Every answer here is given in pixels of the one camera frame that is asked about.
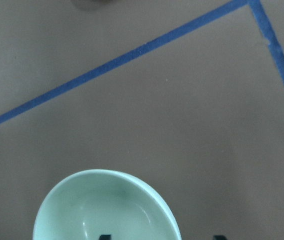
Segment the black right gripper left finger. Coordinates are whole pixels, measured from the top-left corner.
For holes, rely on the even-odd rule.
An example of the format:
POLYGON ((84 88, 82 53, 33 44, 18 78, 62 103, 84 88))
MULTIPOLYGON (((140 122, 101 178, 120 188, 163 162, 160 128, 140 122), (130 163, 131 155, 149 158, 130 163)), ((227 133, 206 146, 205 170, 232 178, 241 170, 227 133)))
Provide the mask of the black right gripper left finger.
POLYGON ((99 236, 98 240, 111 240, 112 236, 110 234, 102 234, 99 236))

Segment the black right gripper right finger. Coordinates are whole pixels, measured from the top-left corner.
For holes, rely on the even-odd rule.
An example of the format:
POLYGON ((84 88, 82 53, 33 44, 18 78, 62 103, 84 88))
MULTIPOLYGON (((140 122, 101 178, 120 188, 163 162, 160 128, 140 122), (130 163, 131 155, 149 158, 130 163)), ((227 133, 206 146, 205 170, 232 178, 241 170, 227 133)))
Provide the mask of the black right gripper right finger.
POLYGON ((214 235, 213 240, 227 240, 227 237, 224 235, 214 235))

